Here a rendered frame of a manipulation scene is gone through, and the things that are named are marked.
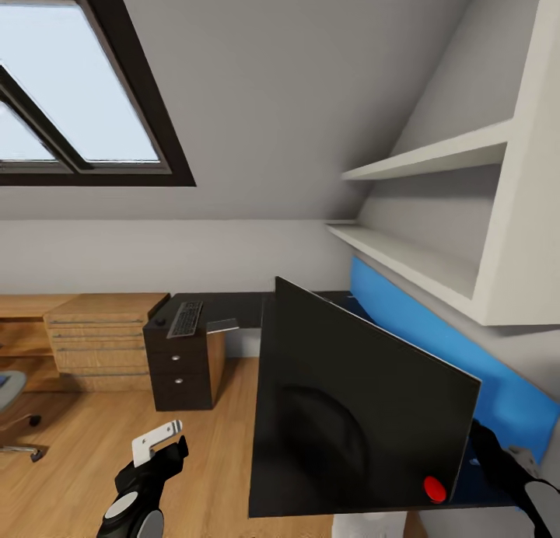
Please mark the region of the notebook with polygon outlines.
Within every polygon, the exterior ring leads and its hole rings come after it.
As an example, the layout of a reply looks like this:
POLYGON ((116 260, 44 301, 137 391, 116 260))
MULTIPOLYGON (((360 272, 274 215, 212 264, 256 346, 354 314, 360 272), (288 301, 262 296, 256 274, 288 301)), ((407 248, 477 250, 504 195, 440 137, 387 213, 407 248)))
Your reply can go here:
POLYGON ((237 322, 237 319, 231 319, 231 320, 222 320, 213 323, 207 323, 206 329, 208 330, 208 334, 212 334, 213 332, 222 332, 225 330, 233 330, 239 328, 240 327, 237 322))

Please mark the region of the keyboard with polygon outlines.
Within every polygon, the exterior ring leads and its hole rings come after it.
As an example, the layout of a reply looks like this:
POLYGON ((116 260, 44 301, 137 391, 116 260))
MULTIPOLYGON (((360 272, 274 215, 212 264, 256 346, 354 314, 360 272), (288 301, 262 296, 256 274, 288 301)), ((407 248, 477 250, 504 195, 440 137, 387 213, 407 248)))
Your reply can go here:
POLYGON ((181 303, 180 309, 177 311, 177 316, 167 334, 167 338, 194 335, 198 325, 202 303, 203 302, 181 303))

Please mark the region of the monitor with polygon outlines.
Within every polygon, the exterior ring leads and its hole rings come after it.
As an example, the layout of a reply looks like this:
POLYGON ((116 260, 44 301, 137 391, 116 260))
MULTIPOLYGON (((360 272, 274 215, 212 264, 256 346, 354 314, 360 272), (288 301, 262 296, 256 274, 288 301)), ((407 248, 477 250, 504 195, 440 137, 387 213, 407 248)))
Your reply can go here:
POLYGON ((450 503, 483 380, 396 337, 375 323, 275 276, 276 341, 364 426, 424 480, 435 501, 450 503))

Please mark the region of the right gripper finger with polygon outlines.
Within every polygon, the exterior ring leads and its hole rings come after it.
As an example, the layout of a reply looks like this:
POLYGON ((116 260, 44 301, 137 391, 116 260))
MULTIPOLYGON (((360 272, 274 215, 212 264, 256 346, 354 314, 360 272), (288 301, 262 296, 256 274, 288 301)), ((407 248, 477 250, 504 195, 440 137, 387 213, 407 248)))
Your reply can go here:
POLYGON ((480 424, 479 420, 472 419, 471 431, 479 431, 479 429, 484 429, 485 426, 480 424))

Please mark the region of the swivel chair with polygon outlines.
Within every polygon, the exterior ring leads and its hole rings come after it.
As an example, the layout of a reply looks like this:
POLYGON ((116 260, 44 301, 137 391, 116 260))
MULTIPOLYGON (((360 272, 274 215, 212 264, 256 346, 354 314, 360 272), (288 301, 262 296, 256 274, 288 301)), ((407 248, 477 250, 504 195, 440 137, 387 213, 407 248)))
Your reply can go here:
MULTIPOLYGON (((0 413, 3 413, 10 405, 18 399, 19 395, 24 391, 28 382, 27 374, 21 371, 0 371, 0 376, 5 376, 5 380, 0 383, 0 413)), ((30 418, 30 425, 38 425, 41 416, 33 416, 32 413, 25 416, 18 417, 12 422, 0 426, 0 431, 7 430, 13 427, 18 422, 30 418)), ((19 447, 19 446, 5 446, 0 445, 0 452, 30 452, 30 458, 35 461, 37 458, 42 457, 42 453, 35 447, 19 447)))

